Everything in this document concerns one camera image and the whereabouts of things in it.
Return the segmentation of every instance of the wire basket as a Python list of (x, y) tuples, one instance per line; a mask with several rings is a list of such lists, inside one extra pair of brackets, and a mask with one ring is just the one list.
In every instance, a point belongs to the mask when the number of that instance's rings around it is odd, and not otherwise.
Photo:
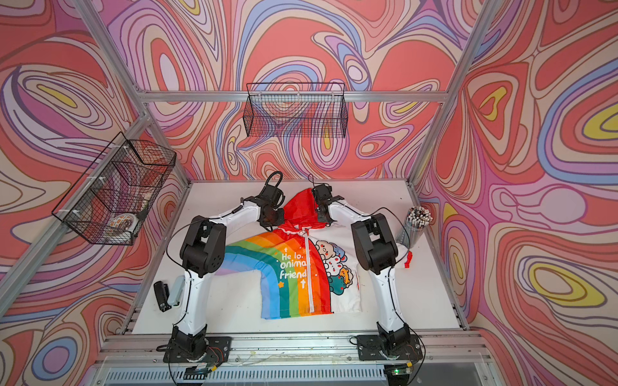
[(247, 136), (345, 138), (345, 84), (248, 83)]
[(133, 245), (175, 164), (173, 150), (125, 139), (67, 214), (53, 214), (91, 244)]

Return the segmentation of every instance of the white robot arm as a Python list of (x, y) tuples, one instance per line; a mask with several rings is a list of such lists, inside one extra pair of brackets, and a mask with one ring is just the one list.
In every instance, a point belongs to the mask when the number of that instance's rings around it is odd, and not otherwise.
[(343, 197), (333, 197), (331, 190), (326, 184), (316, 185), (312, 189), (318, 220), (350, 225), (358, 263), (364, 270), (373, 273), (370, 277), (378, 303), (378, 332), (383, 349), (387, 354), (392, 353), (410, 343), (410, 329), (399, 317), (401, 310), (395, 276), (389, 275), (399, 249), (384, 215), (362, 213)]
[[(222, 240), (223, 249), (225, 249), (225, 239), (227, 232), (234, 233), (243, 226), (251, 222), (258, 221), (260, 219), (260, 213), (261, 208), (259, 207), (259, 205), (251, 201), (244, 201), (232, 212), (218, 216), (218, 218), (211, 218), (210, 225), (212, 226), (212, 229), (223, 229), (223, 234), (217, 234), (217, 240), (215, 240), (214, 237), (210, 237), (210, 233), (208, 235), (208, 240), (213, 240), (217, 242), (220, 242), (220, 240)], [(209, 220), (205, 219), (205, 221), (207, 222), (206, 225), (204, 223), (197, 224), (201, 226), (202, 230), (204, 230), (205, 227), (208, 227)], [(200, 242), (204, 244), (204, 247), (208, 246), (208, 240), (205, 240), (204, 235), (200, 235)], [(188, 247), (193, 249), (193, 247), (189, 245), (185, 239), (184, 250), (183, 252), (181, 252), (181, 254), (183, 255), (183, 263), (185, 261), (184, 255), (187, 255), (187, 263), (191, 262), (191, 253), (199, 255), (198, 259), (203, 259), (204, 250), (189, 251), (187, 249)], [(204, 272), (204, 274), (200, 277), (195, 268), (198, 267), (193, 266), (185, 271), (185, 287), (184, 291), (182, 292), (182, 302), (180, 304), (180, 309), (182, 310), (183, 314), (180, 322), (177, 324), (179, 331), (187, 335), (190, 334), (193, 336), (198, 334), (206, 327), (206, 309), (204, 305), (208, 299), (210, 283), (213, 279), (214, 272), (216, 271), (216, 269), (213, 270), (214, 267), (212, 267), (211, 269), (207, 269), (208, 272)]]
[[(204, 357), (208, 347), (205, 303), (212, 277), (223, 262), (226, 234), (253, 221), (259, 221), (264, 227), (281, 225), (284, 213), (278, 207), (285, 196), (278, 185), (268, 185), (267, 180), (258, 196), (243, 199), (242, 204), (230, 213), (193, 219), (180, 251), (185, 268), (180, 305), (183, 315), (172, 330), (167, 346), (170, 356), (179, 355), (188, 361), (199, 361)], [(397, 315), (399, 300), (394, 277), (389, 277), (386, 269), (395, 265), (398, 252), (386, 218), (382, 214), (361, 213), (349, 206), (343, 197), (332, 197), (331, 188), (325, 184), (316, 185), (312, 192), (318, 220), (350, 225), (358, 262), (364, 270), (373, 273), (370, 277), (378, 302), (377, 325), (383, 350), (388, 354), (409, 343), (408, 325)]]
[(253, 221), (263, 227), (283, 224), (284, 211), (279, 206), (285, 200), (276, 185), (269, 185), (268, 177), (258, 196), (241, 199), (241, 204), (227, 214), (205, 218), (196, 216), (187, 230), (180, 249), (185, 283), (180, 309), (183, 315), (174, 325), (167, 345), (168, 358), (180, 356), (187, 361), (201, 360), (208, 347), (206, 333), (206, 307), (214, 273), (223, 263), (227, 232), (235, 232)]
[[(331, 203), (328, 206), (328, 212), (330, 213), (331, 218), (341, 225), (352, 225), (356, 222), (371, 220), (371, 216), (369, 214), (359, 214), (361, 212), (351, 207), (343, 199)], [(378, 302), (378, 324), (385, 331), (397, 331), (404, 326), (404, 323), (397, 316), (397, 313), (401, 315), (401, 311), (399, 309), (395, 275), (389, 277), (388, 272), (389, 270), (387, 269), (382, 269), (379, 273), (374, 272), (373, 275), (370, 275), (371, 284), (373, 285), (376, 301)]]

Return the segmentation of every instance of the white tabletop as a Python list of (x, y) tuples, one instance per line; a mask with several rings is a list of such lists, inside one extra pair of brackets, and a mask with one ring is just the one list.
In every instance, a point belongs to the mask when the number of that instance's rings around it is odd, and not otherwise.
[[(373, 212), (385, 206), (403, 220), (407, 209), (412, 206), (404, 181), (344, 181), (331, 182), (333, 195), (343, 196), (348, 203), (364, 212)], [(262, 182), (204, 182), (194, 183), (182, 208), (176, 229), (191, 222), (193, 217), (214, 216), (227, 212), (240, 204), (241, 197), (257, 195)], [(282, 182), (281, 188), (286, 202), (303, 189), (311, 187), (309, 182)], [(388, 219), (393, 235), (401, 229), (398, 221), (387, 211), (381, 211)], [(243, 240), (263, 233), (264, 229), (255, 222), (239, 231), (227, 235), (227, 243)], [(180, 261), (179, 250), (185, 230), (181, 230), (169, 244), (170, 255)], [(449, 301), (438, 267), (431, 254), (425, 236), (421, 236), (412, 249), (410, 268), (403, 268), (402, 261), (393, 270), (402, 317), (413, 329), (457, 329), (459, 323)], [(377, 308), (369, 275), (371, 272), (357, 267), (360, 283), (360, 313), (337, 313), (288, 319), (265, 320), (261, 318), (260, 273), (258, 271), (215, 276), (206, 302), (207, 331), (217, 334), (242, 332), (329, 332), (376, 330)], [(171, 286), (183, 270), (163, 257), (154, 282), (162, 280)], [(133, 328), (133, 334), (168, 334), (172, 323), (181, 314), (179, 307), (162, 313), (155, 300), (152, 284), (142, 310)]]

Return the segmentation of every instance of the patterned wall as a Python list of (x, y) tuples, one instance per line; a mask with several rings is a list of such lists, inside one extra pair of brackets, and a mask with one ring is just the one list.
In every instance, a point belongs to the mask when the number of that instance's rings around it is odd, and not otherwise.
[(74, 16), (63, 0), (0, 2), (0, 278), (136, 117)]
[[(1, 275), (136, 118), (70, 0), (0, 1)], [(180, 196), (172, 174), (131, 247), (69, 232), (0, 319), (0, 385), (76, 385), (122, 324)]]
[(445, 90), (476, 1), (123, 0), (98, 4), (144, 90), (244, 90), (340, 79), (351, 90)]
[(247, 138), (242, 103), (151, 103), (192, 180), (404, 178), (437, 103), (368, 103), (365, 123), (350, 117), (345, 138)]
[[(348, 90), (445, 90), (477, 1), (166, 0), (99, 14), (144, 90), (244, 90), (247, 82), (345, 82)], [(156, 103), (192, 179), (402, 178), (436, 110), (349, 104), (345, 140), (246, 139), (241, 103)]]
[(503, 4), (417, 192), (509, 385), (618, 384), (618, 2)]

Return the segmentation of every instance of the red hood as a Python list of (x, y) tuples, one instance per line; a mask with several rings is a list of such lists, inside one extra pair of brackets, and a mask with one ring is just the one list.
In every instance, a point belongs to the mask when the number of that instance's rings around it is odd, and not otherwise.
[(311, 188), (298, 192), (283, 207), (286, 212), (286, 221), (279, 226), (279, 229), (294, 232), (303, 228), (325, 228), (327, 223), (318, 221), (318, 214), (315, 208), (316, 205)]

